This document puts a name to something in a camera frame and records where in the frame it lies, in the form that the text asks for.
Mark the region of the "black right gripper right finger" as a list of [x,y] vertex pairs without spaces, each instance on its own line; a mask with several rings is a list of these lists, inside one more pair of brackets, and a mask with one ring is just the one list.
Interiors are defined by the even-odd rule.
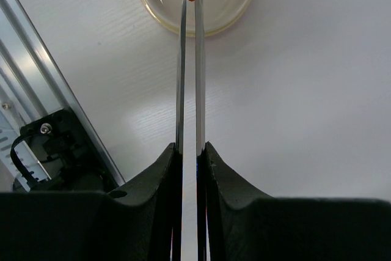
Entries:
[[390,203],[272,197],[206,143],[197,158],[199,260],[389,260]]

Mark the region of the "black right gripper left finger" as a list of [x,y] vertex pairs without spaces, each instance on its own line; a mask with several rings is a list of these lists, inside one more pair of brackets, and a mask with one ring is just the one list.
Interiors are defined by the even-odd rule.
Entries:
[[181,156],[169,144],[117,189],[1,194],[2,260],[180,260]]

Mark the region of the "steel food tongs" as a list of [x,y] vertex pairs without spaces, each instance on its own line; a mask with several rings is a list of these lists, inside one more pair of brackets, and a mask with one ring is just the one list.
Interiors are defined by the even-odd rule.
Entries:
[[[176,134],[175,146],[179,154],[183,153],[185,69],[186,69],[186,25],[187,2],[181,1],[179,25],[179,54],[177,65],[176,96]],[[197,195],[197,259],[206,260],[206,191],[205,191],[205,29],[203,19],[203,0],[195,0],[195,117],[196,117],[196,195]]]

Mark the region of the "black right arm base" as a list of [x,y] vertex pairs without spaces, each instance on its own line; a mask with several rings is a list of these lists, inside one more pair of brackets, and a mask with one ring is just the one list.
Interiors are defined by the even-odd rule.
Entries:
[[[47,182],[37,182],[23,166],[14,148],[24,139],[40,138],[29,144],[38,160],[51,176]],[[75,112],[58,110],[20,128],[20,136],[11,149],[14,165],[27,180],[31,191],[102,191],[108,193],[119,185],[93,145]]]

